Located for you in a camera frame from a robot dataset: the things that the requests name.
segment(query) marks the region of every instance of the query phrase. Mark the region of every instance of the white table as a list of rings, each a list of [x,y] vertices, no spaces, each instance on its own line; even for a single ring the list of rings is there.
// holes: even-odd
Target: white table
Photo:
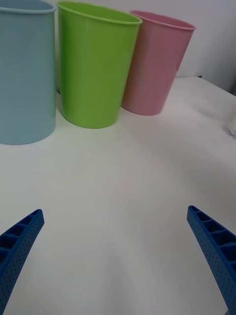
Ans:
[[[0,145],[0,232],[45,217],[4,315],[224,315],[186,215],[236,233],[233,113],[234,96],[181,78],[159,116],[121,109],[93,130],[57,112],[48,138]]]

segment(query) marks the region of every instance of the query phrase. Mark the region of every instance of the light blue cup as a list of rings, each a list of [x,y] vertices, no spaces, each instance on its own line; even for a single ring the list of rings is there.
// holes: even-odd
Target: light blue cup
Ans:
[[[55,128],[55,10],[0,0],[0,143],[35,142]]]

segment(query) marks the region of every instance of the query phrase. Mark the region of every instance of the plastic cup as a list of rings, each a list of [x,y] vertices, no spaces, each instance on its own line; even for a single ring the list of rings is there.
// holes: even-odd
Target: plastic cup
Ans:
[[[118,118],[142,20],[88,3],[57,6],[62,114],[78,126],[110,126]]]
[[[140,115],[159,114],[187,49],[193,25],[144,11],[122,107]]]
[[[0,142],[25,144],[55,128],[54,5],[0,0]]]

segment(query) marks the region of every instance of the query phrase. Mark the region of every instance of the white wall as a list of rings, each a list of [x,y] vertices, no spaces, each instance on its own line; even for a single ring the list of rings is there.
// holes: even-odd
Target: white wall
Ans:
[[[94,0],[115,9],[139,9],[169,15],[197,27],[178,76],[202,75],[228,90],[236,81],[236,0]],[[59,88],[56,17],[57,87]]]

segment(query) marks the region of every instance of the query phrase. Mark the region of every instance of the pink cup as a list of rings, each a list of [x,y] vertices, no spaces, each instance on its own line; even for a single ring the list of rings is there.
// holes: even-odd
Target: pink cup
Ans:
[[[188,47],[193,25],[151,12],[131,11],[140,25],[122,107],[140,115],[159,114]]]

